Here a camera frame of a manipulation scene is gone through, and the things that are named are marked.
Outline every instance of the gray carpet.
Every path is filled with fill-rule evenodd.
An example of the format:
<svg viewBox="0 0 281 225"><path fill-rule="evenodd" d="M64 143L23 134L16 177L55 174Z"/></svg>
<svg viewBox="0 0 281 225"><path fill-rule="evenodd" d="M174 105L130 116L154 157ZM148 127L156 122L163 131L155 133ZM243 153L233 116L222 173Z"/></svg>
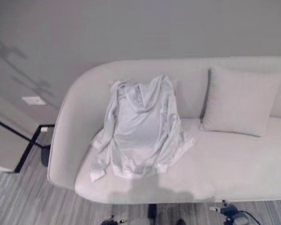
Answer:
<svg viewBox="0 0 281 225"><path fill-rule="evenodd" d="M52 131L38 141L50 143ZM47 181L47 169L34 147L21 172L0 172L0 225L99 225L114 214L117 218L145 218L148 205L108 205L87 201L74 191ZM160 225L174 225L183 218L188 225L221 225L224 216L209 211L214 203L159 204ZM239 210L252 213L263 225L281 225L281 201L236 202Z"/></svg>

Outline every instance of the black object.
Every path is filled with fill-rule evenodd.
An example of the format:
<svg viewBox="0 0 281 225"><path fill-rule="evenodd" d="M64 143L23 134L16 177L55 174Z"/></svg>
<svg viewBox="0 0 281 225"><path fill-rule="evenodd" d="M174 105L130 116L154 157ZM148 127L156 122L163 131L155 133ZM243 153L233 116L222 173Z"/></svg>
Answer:
<svg viewBox="0 0 281 225"><path fill-rule="evenodd" d="M114 215L112 215L109 219L104 220L101 225L118 225L117 221L113 220Z"/></svg>
<svg viewBox="0 0 281 225"><path fill-rule="evenodd" d="M233 205L231 203L227 203L225 200L223 200L222 202L223 202L225 208L212 209L213 207L211 207L211 209L215 210L215 211L219 211L221 214L226 216L226 221L224 222L224 225L233 225L234 220L237 220L237 219L244 219L248 222L248 220L247 220L248 217L244 213L251 216L256 221L256 223L260 225L260 222L251 213L244 211L244 210L238 210L235 205Z"/></svg>
<svg viewBox="0 0 281 225"><path fill-rule="evenodd" d="M186 225L186 222L183 219L179 219L176 225Z"/></svg>
<svg viewBox="0 0 281 225"><path fill-rule="evenodd" d="M51 145L44 146L41 149L41 162L44 166L48 167Z"/></svg>
<svg viewBox="0 0 281 225"><path fill-rule="evenodd" d="M31 139L29 139L28 137L26 137L25 135L21 134L20 132L16 131L15 129L11 128L10 126L2 123L0 121L0 126L4 127L5 129L9 130L10 132L18 135L19 137L25 139L26 141L29 141L29 144L27 145L27 148L25 149L21 159L20 159L20 162L18 163L17 167L15 168L15 173L19 173L32 146L33 145L36 145L37 147L40 147L41 148L41 161L42 161L42 164L44 166L48 166L48 163L49 163L49 153L50 153L50 145L41 145L39 143L37 143L37 138L41 132L41 128L42 127L49 127L49 128L52 128L54 127L55 125L54 124L44 124L44 125L39 125L37 130L35 131L33 137Z"/></svg>
<svg viewBox="0 0 281 225"><path fill-rule="evenodd" d="M148 206L148 219L152 219L153 225L156 223L157 218L157 204L149 204Z"/></svg>

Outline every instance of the metal frame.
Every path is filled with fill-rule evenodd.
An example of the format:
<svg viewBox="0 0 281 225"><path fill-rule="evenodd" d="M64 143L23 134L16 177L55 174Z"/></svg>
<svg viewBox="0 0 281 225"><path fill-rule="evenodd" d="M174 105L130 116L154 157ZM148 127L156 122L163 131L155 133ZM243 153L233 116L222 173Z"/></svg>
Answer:
<svg viewBox="0 0 281 225"><path fill-rule="evenodd" d="M0 121L0 126L4 127L5 129L9 130L10 132L14 133L15 135L18 135L19 137L25 139L26 141L29 141L27 148L25 149L20 162L18 163L17 167L15 168L14 172L15 173L19 173L31 148L33 147L33 145L39 147L40 149L49 149L51 147L51 145L41 145L39 143L37 143L37 138L41 132L41 128L42 127L49 127L49 128L53 128L55 127L55 124L43 124L43 125L39 125L37 130L35 131L33 137L30 139L27 136L21 134L20 132L16 131L15 129L11 128L10 126L4 124L3 122Z"/></svg>

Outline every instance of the sofa armrest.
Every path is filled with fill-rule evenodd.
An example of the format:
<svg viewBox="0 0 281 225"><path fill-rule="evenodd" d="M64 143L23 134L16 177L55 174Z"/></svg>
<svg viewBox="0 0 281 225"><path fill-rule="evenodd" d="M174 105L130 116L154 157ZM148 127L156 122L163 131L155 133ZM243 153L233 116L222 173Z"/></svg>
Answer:
<svg viewBox="0 0 281 225"><path fill-rule="evenodd" d="M104 67L92 69L78 78L60 109L48 166L48 180L56 186L74 190L77 173L91 140L104 125L109 85L98 78L98 74L104 76Z"/></svg>

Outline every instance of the white sofa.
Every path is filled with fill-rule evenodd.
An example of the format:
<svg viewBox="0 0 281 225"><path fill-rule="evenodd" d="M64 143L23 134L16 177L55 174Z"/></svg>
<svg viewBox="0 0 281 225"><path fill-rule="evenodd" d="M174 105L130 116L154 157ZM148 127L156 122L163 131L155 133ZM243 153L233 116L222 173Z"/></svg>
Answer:
<svg viewBox="0 0 281 225"><path fill-rule="evenodd" d="M119 61L82 75L70 88L56 122L48 179L101 203L185 203L281 199L281 86L266 136L199 130L207 96L208 70L213 65L268 72L281 70L281 57L229 57ZM125 180L89 176L94 151L89 145L102 129L110 84L121 78L148 82L166 74L177 84L182 124L197 144L162 175Z"/></svg>

